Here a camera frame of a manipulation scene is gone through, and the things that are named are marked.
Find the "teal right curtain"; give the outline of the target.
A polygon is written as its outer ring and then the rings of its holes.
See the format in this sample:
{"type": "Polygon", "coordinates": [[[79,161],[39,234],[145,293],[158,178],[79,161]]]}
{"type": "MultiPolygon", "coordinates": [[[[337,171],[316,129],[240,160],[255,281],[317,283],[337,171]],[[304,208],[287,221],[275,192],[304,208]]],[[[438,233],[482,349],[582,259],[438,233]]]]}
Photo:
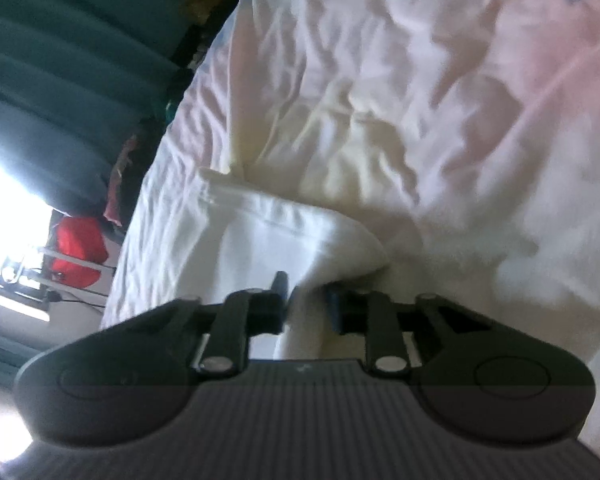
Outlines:
{"type": "Polygon", "coordinates": [[[233,3],[0,0],[0,164],[65,214],[101,214],[126,135],[233,3]]]}

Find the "pink white bed duvet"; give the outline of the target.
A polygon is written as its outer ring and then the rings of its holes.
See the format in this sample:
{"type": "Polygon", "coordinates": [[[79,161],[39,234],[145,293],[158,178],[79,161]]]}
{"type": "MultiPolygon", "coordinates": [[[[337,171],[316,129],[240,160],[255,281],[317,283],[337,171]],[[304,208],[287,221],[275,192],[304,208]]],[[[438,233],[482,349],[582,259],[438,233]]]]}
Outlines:
{"type": "Polygon", "coordinates": [[[576,354],[600,454],[600,0],[239,0],[144,177],[102,326],[175,299],[201,170],[360,222],[388,256],[363,286],[576,354]]]}

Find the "red bag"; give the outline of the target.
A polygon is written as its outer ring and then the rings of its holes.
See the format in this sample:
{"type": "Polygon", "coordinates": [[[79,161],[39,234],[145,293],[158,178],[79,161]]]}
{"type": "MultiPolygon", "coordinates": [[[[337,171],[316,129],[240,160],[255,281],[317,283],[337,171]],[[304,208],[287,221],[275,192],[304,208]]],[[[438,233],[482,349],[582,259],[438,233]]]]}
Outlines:
{"type": "MultiPolygon", "coordinates": [[[[90,263],[104,264],[109,255],[95,218],[65,217],[55,226],[53,250],[61,255],[90,263]]],[[[61,284],[87,288],[100,278],[100,271],[54,257],[50,272],[61,284]]]]}

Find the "black framed window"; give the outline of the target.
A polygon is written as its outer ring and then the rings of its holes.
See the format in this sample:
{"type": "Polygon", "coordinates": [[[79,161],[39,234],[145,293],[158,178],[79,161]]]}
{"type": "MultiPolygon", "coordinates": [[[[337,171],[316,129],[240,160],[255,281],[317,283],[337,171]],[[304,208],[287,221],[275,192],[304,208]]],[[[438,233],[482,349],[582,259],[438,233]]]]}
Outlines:
{"type": "Polygon", "coordinates": [[[0,307],[43,323],[45,287],[28,273],[42,268],[52,212],[0,165],[0,307]]]}

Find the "white sweatshirt with black stripe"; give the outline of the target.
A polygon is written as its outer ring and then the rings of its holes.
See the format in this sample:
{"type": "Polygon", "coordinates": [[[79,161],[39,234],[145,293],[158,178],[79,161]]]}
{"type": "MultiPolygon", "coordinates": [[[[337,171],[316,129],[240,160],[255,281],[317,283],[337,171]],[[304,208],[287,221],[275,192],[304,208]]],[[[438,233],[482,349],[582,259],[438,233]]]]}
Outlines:
{"type": "Polygon", "coordinates": [[[327,330],[318,289],[387,263],[380,241],[360,222],[201,170],[185,196],[163,271],[171,297],[208,302],[268,287],[275,273],[286,273],[289,313],[273,356],[310,360],[320,355],[327,330]]]}

